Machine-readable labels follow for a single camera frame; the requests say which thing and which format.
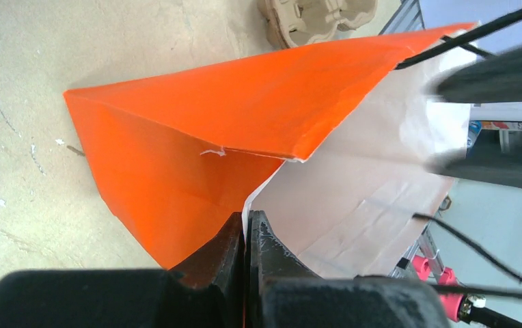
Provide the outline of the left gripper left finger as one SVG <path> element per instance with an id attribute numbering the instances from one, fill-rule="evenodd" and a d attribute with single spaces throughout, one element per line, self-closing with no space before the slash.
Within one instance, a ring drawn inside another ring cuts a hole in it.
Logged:
<path id="1" fill-rule="evenodd" d="M 0 280 L 0 327 L 240 327 L 243 252 L 234 213 L 169 270 L 10 273 Z"/>

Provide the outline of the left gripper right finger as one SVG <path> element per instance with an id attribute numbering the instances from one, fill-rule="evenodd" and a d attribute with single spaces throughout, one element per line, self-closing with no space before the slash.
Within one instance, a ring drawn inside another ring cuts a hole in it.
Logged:
<path id="1" fill-rule="evenodd" d="M 325 279 L 248 214 L 247 327 L 449 327 L 438 294 L 414 280 Z"/>

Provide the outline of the orange paper bag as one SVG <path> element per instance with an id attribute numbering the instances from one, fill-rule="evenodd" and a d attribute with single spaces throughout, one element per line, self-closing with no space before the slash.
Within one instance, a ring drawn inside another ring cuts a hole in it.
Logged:
<path id="1" fill-rule="evenodd" d="M 350 38 L 67 90 L 101 198 L 163 268 L 178 268 L 230 215 L 264 213 L 322 277 L 384 275 L 420 237 L 464 154 L 471 106 L 426 84 L 464 49 L 522 20 Z"/>

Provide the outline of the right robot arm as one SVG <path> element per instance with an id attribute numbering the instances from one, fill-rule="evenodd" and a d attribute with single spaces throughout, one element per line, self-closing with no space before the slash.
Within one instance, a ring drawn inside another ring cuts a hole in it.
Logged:
<path id="1" fill-rule="evenodd" d="M 522 46 L 450 71 L 428 93 L 444 103 L 470 105 L 473 120 L 522 123 Z M 471 156 L 449 151 L 432 159 L 428 170 L 522 189 L 522 148 L 504 153 L 482 147 Z"/>

